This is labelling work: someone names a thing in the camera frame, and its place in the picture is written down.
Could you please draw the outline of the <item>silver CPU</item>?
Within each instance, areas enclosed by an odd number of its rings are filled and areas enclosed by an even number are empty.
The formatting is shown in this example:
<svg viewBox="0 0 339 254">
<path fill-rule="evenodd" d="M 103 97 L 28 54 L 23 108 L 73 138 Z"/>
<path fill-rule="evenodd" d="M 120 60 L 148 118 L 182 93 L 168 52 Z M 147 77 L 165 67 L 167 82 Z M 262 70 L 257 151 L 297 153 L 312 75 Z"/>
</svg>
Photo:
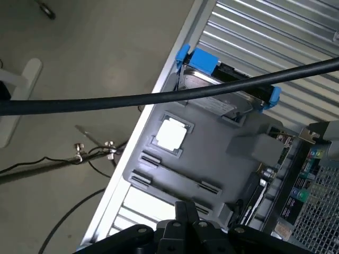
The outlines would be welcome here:
<svg viewBox="0 0 339 254">
<path fill-rule="evenodd" d="M 157 146 L 169 152 L 178 152 L 191 127 L 192 125 L 172 117 L 166 118 L 155 135 Z"/>
</svg>

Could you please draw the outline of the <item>grey PC case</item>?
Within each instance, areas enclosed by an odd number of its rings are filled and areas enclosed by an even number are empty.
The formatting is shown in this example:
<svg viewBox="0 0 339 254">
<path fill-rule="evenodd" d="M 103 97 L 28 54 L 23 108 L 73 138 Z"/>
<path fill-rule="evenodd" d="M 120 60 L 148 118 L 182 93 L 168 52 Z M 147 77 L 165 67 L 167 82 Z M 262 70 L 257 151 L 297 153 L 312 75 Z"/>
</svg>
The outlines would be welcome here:
<svg viewBox="0 0 339 254">
<path fill-rule="evenodd" d="M 339 254 L 339 120 L 310 124 L 262 227 L 315 254 Z"/>
</svg>

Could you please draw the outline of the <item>black stand bar with screws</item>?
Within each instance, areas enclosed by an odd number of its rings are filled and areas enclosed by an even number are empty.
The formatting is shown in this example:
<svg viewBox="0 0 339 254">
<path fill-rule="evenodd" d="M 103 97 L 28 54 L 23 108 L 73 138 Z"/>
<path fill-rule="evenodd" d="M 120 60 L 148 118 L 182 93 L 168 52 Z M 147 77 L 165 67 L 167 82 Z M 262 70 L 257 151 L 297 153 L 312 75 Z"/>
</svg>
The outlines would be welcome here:
<svg viewBox="0 0 339 254">
<path fill-rule="evenodd" d="M 17 163 L 6 169 L 0 170 L 0 185 L 44 174 L 53 170 L 62 169 L 68 166 L 87 164 L 93 160 L 104 157 L 114 160 L 114 156 L 119 156 L 123 153 L 126 144 L 127 142 L 124 142 L 116 147 L 111 144 L 97 146 L 88 152 L 78 150 L 74 157 L 68 159 L 53 159 L 45 156 L 36 161 Z"/>
</svg>

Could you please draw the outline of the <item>white furniture leg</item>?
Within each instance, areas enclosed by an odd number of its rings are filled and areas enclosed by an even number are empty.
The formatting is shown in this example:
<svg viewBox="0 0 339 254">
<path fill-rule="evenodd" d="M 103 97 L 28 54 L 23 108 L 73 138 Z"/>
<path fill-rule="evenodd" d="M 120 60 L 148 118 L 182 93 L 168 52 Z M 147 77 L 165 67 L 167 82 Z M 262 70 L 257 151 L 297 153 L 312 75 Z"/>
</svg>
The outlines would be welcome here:
<svg viewBox="0 0 339 254">
<path fill-rule="evenodd" d="M 38 58 L 30 59 L 21 75 L 0 69 L 0 80 L 15 87 L 11 96 L 11 101 L 26 101 L 29 99 L 41 69 L 42 61 Z M 20 116 L 0 117 L 0 148 L 5 148 L 8 145 L 20 118 Z"/>
</svg>

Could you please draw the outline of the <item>black floor object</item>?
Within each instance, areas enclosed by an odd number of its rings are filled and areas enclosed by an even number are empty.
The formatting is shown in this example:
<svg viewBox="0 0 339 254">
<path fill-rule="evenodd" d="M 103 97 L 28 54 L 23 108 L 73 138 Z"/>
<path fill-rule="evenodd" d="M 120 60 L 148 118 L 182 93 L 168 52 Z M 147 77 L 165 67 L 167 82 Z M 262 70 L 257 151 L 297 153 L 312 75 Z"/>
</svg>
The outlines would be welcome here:
<svg viewBox="0 0 339 254">
<path fill-rule="evenodd" d="M 0 101 L 9 101 L 11 94 L 8 91 L 6 85 L 0 80 Z"/>
</svg>

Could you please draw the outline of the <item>hard disk with blue bracket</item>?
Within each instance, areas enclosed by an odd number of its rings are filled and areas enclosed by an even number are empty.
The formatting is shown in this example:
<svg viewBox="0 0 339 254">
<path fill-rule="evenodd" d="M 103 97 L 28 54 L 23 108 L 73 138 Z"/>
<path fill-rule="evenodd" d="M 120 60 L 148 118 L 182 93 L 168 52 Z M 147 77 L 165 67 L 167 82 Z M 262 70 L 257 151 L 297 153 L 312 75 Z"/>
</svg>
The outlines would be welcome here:
<svg viewBox="0 0 339 254">
<path fill-rule="evenodd" d="M 195 48 L 192 52 L 189 52 L 189 50 L 190 45 L 185 44 L 175 57 L 177 83 L 174 90 L 219 85 L 248 78 L 233 67 L 219 62 L 218 57 L 200 48 Z M 261 113 L 276 106 L 280 100 L 280 93 L 280 87 L 270 85 L 193 99 L 187 101 L 187 103 L 239 123 L 245 115 L 251 112 L 258 111 Z"/>
</svg>

